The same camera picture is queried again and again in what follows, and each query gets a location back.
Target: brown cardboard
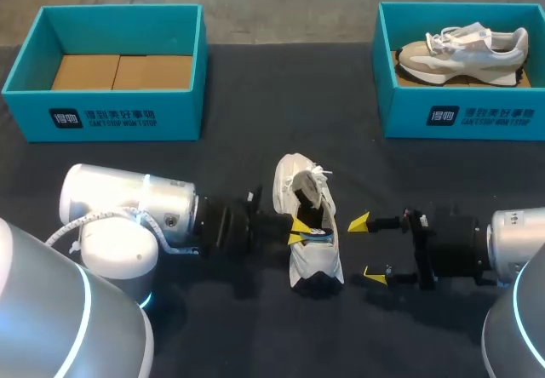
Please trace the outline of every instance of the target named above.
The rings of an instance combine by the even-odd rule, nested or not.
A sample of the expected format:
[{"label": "brown cardboard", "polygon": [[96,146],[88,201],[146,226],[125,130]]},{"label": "brown cardboard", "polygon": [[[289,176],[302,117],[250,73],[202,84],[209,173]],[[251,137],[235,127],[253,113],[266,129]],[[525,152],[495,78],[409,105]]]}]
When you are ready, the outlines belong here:
[{"label": "brown cardboard", "polygon": [[[421,83],[415,79],[410,78],[409,73],[399,73],[398,61],[395,59],[395,51],[392,52],[392,61],[395,66],[395,76],[398,79],[398,85],[400,86],[410,86],[410,87],[433,87],[432,84]],[[456,76],[451,80],[443,84],[441,87],[495,87],[490,84],[483,83],[476,78],[467,77],[467,76]],[[530,80],[526,75],[526,71],[522,71],[522,78],[520,79],[517,87],[526,87],[530,88]]]},{"label": "brown cardboard", "polygon": [[147,56],[121,56],[114,90],[139,90],[142,85]]},{"label": "brown cardboard", "polygon": [[191,72],[191,56],[121,56],[113,89],[189,89]]},{"label": "brown cardboard", "polygon": [[191,56],[147,56],[141,89],[189,89]]},{"label": "brown cardboard", "polygon": [[111,90],[118,54],[65,54],[52,90]]}]

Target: black tabletop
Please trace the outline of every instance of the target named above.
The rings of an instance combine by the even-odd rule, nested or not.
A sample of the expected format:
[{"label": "black tabletop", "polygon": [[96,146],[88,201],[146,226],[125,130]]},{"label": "black tabletop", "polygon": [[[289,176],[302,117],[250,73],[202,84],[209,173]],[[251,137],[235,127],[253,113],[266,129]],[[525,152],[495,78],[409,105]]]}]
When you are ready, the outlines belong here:
[{"label": "black tabletop", "polygon": [[[541,206],[545,144],[384,139],[370,49],[210,46],[202,139],[193,143],[27,144],[2,105],[0,216],[47,238],[60,226],[60,188],[75,163],[191,181],[208,194],[243,196],[261,183],[262,208],[272,209],[275,166],[300,152],[333,171],[343,291],[300,297],[285,258],[240,266],[168,257],[157,282],[163,298],[150,309],[152,376],[484,377],[482,323],[502,291],[463,279],[435,292],[356,283],[367,263],[410,261],[410,240],[346,230],[366,210],[432,213],[457,203],[487,224],[497,209]],[[0,66],[13,53],[1,51]]]}]

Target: white sneaker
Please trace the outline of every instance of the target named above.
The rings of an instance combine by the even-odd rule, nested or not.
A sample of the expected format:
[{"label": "white sneaker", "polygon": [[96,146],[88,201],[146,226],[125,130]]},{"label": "white sneaker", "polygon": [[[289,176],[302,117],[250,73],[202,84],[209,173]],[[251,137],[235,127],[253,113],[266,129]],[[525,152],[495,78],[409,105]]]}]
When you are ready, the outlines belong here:
[{"label": "white sneaker", "polygon": [[272,200],[279,214],[291,214],[312,229],[313,234],[330,235],[293,243],[290,256],[291,287],[313,276],[337,279],[344,284],[339,236],[335,223],[336,207],[327,187],[330,174],[301,154],[285,155],[276,168]]},{"label": "white sneaker", "polygon": [[516,86],[519,69],[528,55],[528,32],[499,33],[480,23],[447,27],[440,35],[426,34],[426,42],[413,42],[398,53],[399,65],[431,84],[455,76],[470,76],[500,86]]}]

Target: white cable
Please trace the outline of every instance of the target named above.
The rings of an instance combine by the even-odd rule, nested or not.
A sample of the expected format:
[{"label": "white cable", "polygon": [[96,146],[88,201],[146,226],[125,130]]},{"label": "white cable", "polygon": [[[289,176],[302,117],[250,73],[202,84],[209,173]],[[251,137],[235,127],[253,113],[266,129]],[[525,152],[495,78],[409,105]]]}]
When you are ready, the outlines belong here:
[{"label": "white cable", "polygon": [[53,246],[57,240],[62,238],[64,235],[66,235],[69,231],[72,231],[74,229],[79,228],[80,226],[83,226],[85,224],[88,224],[90,222],[94,221],[100,221],[105,218],[112,218],[112,217],[122,217],[127,218],[129,220],[133,219],[133,215],[137,216],[139,215],[141,219],[146,221],[149,226],[152,228],[152,230],[155,232],[155,234],[158,237],[159,243],[161,244],[161,247],[165,252],[167,252],[170,255],[196,255],[198,252],[194,248],[182,248],[177,249],[173,248],[169,245],[167,242],[167,239],[164,237],[163,231],[159,227],[159,224],[156,220],[153,219],[153,217],[148,214],[146,211],[138,210],[137,208],[132,208],[129,206],[125,206],[119,209],[113,209],[109,211],[104,212],[91,212],[89,214],[86,214],[85,216],[82,216],[81,218],[78,218],[76,220],[73,220],[70,223],[67,223],[64,225],[61,229],[59,229],[57,232],[55,232],[53,235],[49,237],[48,240],[45,241],[45,244],[49,247]]}]

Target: white shoelace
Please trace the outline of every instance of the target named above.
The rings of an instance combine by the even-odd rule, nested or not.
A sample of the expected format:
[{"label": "white shoelace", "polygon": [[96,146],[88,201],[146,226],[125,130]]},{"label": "white shoelace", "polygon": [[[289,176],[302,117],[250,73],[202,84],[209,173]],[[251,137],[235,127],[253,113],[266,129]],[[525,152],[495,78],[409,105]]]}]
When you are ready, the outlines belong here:
[{"label": "white shoelace", "polygon": [[458,29],[458,26],[451,26],[443,29],[440,35],[426,33],[427,48],[434,54],[441,54],[445,49],[459,49],[461,44],[456,43],[457,39],[449,34]]}]

